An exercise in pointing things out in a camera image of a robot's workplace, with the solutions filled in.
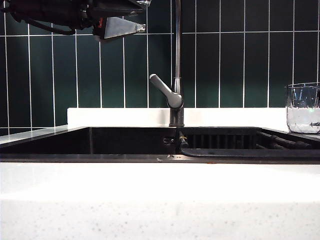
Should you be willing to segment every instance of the chrome faucet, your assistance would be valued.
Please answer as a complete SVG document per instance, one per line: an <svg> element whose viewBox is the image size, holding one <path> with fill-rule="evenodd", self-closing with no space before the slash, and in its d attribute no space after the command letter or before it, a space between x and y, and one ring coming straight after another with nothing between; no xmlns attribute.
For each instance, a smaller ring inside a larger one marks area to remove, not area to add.
<svg viewBox="0 0 320 240"><path fill-rule="evenodd" d="M151 74L149 79L167 98L167 103L170 107L169 127L184 127L184 91L181 78L181 0L175 0L175 17L175 78L171 89L156 74Z"/></svg>

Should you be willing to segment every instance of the faucet base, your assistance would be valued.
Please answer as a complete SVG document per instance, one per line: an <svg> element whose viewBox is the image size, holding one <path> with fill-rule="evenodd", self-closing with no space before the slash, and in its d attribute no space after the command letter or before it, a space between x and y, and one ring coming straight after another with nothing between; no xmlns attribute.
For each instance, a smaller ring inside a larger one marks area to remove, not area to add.
<svg viewBox="0 0 320 240"><path fill-rule="evenodd" d="M175 127L175 128L183 128L185 125L184 124L174 124L174 123L170 123L169 127Z"/></svg>
<svg viewBox="0 0 320 240"><path fill-rule="evenodd" d="M185 109L182 106L180 109L170 109L170 124L169 127L183 128L184 118L185 118Z"/></svg>

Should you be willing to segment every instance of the kitchen sink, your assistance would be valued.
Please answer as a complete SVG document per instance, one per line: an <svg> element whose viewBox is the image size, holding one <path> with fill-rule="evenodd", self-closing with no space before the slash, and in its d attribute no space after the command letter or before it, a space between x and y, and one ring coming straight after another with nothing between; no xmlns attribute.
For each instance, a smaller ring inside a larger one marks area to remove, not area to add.
<svg viewBox="0 0 320 240"><path fill-rule="evenodd" d="M0 145L0 158L12 154L318 161L320 139L259 127L84 127Z"/></svg>

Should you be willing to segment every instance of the speckled countertop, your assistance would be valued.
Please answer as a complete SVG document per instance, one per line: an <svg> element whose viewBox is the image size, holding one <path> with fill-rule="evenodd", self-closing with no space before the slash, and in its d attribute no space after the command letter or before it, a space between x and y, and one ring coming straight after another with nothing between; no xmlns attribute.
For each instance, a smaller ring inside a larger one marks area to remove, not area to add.
<svg viewBox="0 0 320 240"><path fill-rule="evenodd" d="M4 240L318 240L320 165L0 163Z"/></svg>

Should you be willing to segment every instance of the clear glass container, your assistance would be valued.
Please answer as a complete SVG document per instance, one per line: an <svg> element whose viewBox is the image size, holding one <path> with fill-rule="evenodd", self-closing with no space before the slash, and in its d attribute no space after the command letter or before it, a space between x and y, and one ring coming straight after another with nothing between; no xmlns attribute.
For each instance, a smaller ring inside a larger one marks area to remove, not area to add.
<svg viewBox="0 0 320 240"><path fill-rule="evenodd" d="M287 86L286 119L289 130L300 134L320 134L320 84Z"/></svg>

